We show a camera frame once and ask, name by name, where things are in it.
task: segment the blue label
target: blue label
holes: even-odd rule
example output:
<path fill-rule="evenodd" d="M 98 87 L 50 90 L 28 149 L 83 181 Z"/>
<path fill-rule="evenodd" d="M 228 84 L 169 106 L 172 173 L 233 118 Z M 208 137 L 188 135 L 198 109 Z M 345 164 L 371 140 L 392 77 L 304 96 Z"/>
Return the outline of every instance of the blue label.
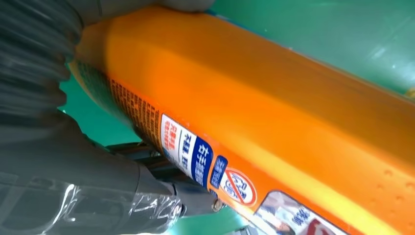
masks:
<path fill-rule="evenodd" d="M 192 154 L 192 177 L 202 185 L 208 188 L 208 174 L 212 164 L 213 151 L 208 143 L 197 137 L 193 154 Z"/>
<path fill-rule="evenodd" d="M 213 196 L 215 196 L 216 198 L 218 198 L 218 194 L 215 191 L 209 189 L 209 192 L 210 192 L 210 194 L 212 194 Z"/>
<path fill-rule="evenodd" d="M 219 155 L 216 158 L 215 166 L 213 167 L 212 174 L 210 176 L 210 183 L 213 187 L 219 188 L 220 182 L 222 180 L 223 174 L 225 173 L 226 166 L 228 165 L 228 160 Z"/>

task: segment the red circle symbol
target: red circle symbol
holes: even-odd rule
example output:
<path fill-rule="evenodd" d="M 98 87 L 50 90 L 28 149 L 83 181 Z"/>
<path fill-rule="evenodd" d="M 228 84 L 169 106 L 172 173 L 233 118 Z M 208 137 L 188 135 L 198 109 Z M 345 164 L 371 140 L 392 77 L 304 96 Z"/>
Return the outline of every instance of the red circle symbol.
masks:
<path fill-rule="evenodd" d="M 238 170 L 227 168 L 220 185 L 232 200 L 241 205 L 252 206 L 256 202 L 256 190 L 253 183 Z"/>

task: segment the green surface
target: green surface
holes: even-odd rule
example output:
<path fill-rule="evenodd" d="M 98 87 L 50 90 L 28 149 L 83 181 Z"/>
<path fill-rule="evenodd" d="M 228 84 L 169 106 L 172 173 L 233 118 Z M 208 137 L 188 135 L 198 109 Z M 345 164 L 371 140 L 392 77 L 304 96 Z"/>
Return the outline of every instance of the green surface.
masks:
<path fill-rule="evenodd" d="M 415 87 L 415 1 L 217 0 L 213 9 L 293 50 L 405 93 Z M 102 145 L 138 141 L 101 110 L 72 78 L 62 85 L 72 115 Z M 183 219 L 173 235 L 222 235 L 245 222 L 230 209 Z"/>
<path fill-rule="evenodd" d="M 218 0 L 213 9 L 398 93 L 415 86 L 413 0 Z"/>

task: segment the white label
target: white label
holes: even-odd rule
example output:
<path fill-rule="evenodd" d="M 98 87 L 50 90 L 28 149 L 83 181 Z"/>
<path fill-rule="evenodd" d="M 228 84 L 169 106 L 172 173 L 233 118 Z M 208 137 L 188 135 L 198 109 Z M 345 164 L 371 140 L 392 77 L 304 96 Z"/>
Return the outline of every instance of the white label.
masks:
<path fill-rule="evenodd" d="M 176 166 L 192 177 L 192 153 L 197 136 L 166 115 L 161 118 L 161 144 Z"/>

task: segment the orange cylinder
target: orange cylinder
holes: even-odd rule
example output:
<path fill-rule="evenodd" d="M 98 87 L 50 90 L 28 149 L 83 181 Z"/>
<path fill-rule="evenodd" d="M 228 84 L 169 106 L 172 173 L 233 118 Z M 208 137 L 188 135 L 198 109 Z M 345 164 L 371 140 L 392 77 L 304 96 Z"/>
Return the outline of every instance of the orange cylinder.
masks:
<path fill-rule="evenodd" d="M 415 106 L 400 96 L 217 17 L 160 7 L 88 27 L 70 68 L 270 234 L 415 234 Z"/>

